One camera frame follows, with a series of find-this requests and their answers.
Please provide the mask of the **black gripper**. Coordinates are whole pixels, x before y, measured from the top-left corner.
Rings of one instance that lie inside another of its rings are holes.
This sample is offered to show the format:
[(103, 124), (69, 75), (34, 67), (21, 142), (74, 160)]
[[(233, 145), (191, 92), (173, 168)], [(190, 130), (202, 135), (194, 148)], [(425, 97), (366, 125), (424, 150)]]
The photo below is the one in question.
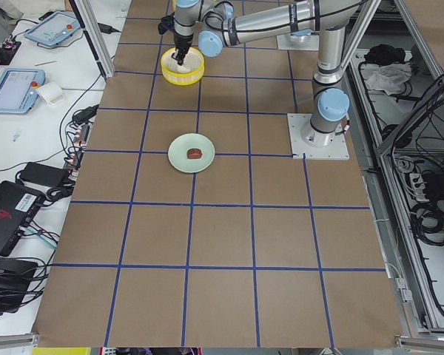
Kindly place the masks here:
[(174, 43), (175, 51), (172, 54), (172, 58), (175, 59), (178, 64), (182, 64), (191, 47), (191, 36), (174, 35)]

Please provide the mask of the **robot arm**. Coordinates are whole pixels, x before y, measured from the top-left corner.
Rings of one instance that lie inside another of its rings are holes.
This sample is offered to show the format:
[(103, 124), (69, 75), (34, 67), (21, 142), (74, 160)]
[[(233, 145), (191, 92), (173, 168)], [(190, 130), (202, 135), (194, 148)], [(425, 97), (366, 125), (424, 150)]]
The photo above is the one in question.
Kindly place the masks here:
[(178, 65), (183, 65), (194, 37), (206, 57), (215, 57), (224, 47), (234, 47), (264, 38), (302, 38), (318, 35), (318, 60), (313, 75), (314, 113), (306, 129), (314, 135), (333, 135), (347, 108), (328, 106), (343, 77), (347, 58), (346, 26), (369, 1), (293, 1), (256, 13), (235, 15), (230, 1), (176, 1), (173, 12), (161, 18), (158, 32), (172, 32)]

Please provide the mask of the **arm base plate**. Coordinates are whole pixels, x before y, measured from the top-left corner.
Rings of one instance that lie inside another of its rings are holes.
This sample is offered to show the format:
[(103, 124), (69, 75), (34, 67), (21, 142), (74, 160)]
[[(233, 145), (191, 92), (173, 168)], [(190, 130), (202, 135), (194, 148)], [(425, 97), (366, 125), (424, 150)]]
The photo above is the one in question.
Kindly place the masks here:
[(318, 51), (319, 35), (317, 33), (302, 36), (278, 35), (277, 45), (279, 50)]
[(348, 160), (349, 151), (341, 122), (335, 131), (319, 133), (311, 126), (311, 114), (287, 115), (293, 159)]

